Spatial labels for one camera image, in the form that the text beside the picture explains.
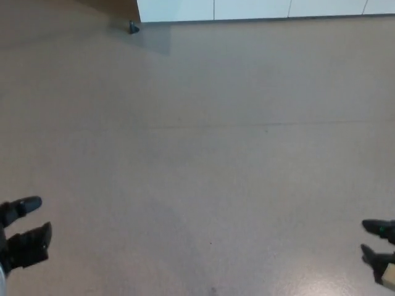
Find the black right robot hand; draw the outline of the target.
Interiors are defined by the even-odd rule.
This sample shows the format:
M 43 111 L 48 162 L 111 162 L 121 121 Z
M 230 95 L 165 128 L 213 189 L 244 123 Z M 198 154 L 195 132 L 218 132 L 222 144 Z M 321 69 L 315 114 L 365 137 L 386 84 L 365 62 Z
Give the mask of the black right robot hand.
M 394 245 L 394 220 L 366 219 L 362 221 L 362 227 Z M 377 253 L 365 244 L 360 247 L 362 260 L 372 268 L 375 282 L 394 290 L 394 253 Z

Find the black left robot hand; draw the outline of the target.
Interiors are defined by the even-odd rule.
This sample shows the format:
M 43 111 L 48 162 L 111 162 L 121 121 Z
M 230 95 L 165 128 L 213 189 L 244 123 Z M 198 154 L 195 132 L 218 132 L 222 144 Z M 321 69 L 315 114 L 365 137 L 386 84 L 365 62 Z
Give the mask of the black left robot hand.
M 52 239 L 50 222 L 7 238 L 5 229 L 17 219 L 27 216 L 42 205 L 39 196 L 30 196 L 1 204 L 1 272 L 8 276 L 12 270 L 27 268 L 49 258 Z

